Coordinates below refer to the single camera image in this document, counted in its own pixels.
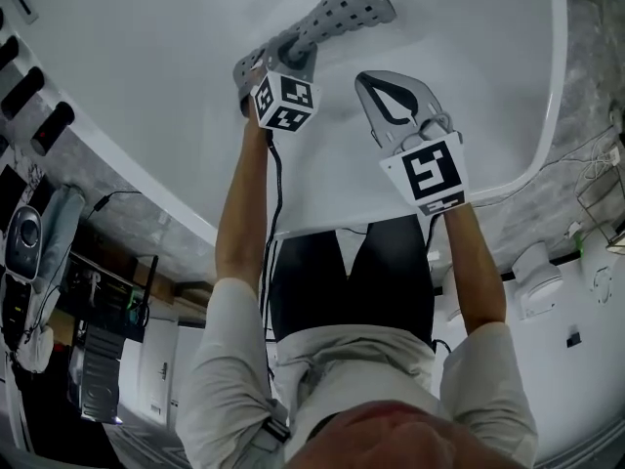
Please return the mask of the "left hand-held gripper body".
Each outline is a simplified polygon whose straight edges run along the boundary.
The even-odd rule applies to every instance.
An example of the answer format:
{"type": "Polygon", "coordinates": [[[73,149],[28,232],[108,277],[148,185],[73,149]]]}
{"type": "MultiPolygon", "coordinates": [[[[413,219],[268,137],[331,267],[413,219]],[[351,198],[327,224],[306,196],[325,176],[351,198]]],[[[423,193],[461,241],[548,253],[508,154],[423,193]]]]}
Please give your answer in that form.
{"type": "Polygon", "coordinates": [[[249,119],[260,128],[299,133],[318,112],[321,88],[316,84],[261,67],[251,80],[249,119]]]}

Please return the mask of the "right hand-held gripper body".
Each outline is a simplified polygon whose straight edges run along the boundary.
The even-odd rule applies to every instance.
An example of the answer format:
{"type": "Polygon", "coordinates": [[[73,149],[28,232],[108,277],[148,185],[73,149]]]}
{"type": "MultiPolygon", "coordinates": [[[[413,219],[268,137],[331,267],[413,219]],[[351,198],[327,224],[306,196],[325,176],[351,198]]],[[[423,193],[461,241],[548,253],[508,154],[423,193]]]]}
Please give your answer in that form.
{"type": "Polygon", "coordinates": [[[408,205],[433,217],[467,202],[468,174],[460,132],[451,117],[434,115],[404,137],[380,167],[408,205]]]}

